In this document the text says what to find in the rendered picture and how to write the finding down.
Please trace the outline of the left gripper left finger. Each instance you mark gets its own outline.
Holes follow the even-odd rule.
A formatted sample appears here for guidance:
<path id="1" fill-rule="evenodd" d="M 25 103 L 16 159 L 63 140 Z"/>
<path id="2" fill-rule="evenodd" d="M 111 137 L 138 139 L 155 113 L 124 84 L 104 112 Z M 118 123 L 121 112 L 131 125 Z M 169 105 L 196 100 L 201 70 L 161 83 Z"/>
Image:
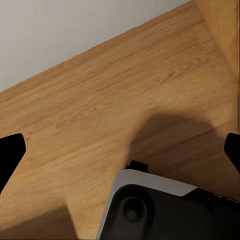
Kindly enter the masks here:
<path id="1" fill-rule="evenodd" d="M 26 153 L 22 133 L 0 138 L 0 193 Z"/>

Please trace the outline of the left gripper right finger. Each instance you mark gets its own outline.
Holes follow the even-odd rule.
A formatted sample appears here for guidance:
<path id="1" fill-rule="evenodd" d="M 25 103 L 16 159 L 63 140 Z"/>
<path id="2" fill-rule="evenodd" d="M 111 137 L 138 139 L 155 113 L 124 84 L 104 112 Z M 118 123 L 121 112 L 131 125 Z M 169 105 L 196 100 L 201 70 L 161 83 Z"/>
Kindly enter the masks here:
<path id="1" fill-rule="evenodd" d="M 240 173 L 240 135 L 231 132 L 228 133 L 224 151 Z"/>

